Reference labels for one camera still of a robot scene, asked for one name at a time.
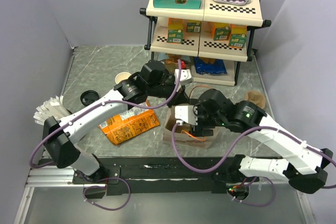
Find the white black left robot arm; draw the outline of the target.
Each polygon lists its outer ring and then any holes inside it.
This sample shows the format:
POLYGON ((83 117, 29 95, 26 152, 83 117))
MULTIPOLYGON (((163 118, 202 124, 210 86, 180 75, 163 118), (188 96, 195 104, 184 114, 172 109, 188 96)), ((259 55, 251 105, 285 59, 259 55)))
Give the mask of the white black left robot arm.
POLYGON ((186 103, 185 85, 191 81, 191 72, 182 68, 181 61, 175 73, 169 74, 163 63, 150 60, 84 109, 59 120, 49 117, 44 122, 44 147, 58 168, 72 167, 90 182, 98 183, 107 175, 104 166, 94 154, 86 153, 76 144, 107 119, 135 106, 142 108, 148 97, 164 98, 162 106, 186 103))

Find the white Cream Bear paper bag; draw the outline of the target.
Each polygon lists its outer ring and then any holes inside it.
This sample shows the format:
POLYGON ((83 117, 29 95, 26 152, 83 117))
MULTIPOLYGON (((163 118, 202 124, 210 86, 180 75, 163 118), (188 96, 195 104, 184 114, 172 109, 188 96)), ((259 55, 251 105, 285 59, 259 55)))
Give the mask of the white Cream Bear paper bag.
MULTIPOLYGON (((168 109, 166 120, 164 123, 162 140, 164 143, 171 144, 172 128, 176 123, 174 106, 168 109)), ((191 133, 191 125, 184 123, 182 126, 178 126, 175 130, 175 144, 176 145, 188 145, 199 148, 209 148, 216 140, 219 129, 216 127, 213 129, 213 135, 207 137, 196 136, 195 133, 191 133)))

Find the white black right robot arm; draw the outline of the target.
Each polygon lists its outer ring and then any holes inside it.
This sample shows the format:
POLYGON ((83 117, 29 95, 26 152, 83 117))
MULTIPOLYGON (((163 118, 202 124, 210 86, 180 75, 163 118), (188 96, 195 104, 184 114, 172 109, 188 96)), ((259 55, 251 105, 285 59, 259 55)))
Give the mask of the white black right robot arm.
POLYGON ((233 103, 216 89, 205 91, 199 98, 190 99, 189 103, 197 118, 197 124, 192 128, 196 136, 209 136, 213 128, 225 127, 240 136, 259 141, 280 156, 276 159, 239 158, 240 162, 229 168, 233 180, 241 181, 245 177, 255 176, 283 180, 306 194, 327 188, 328 173, 325 167, 331 163, 331 150, 307 144, 285 130, 254 103, 233 103))

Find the green paper coffee cup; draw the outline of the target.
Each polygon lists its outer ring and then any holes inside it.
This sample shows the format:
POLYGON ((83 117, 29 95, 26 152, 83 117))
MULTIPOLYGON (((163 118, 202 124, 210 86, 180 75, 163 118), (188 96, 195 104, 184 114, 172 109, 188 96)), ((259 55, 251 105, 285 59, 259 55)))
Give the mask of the green paper coffee cup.
POLYGON ((128 79, 131 76, 129 72, 120 72, 115 77, 115 83, 119 84, 121 81, 128 79))

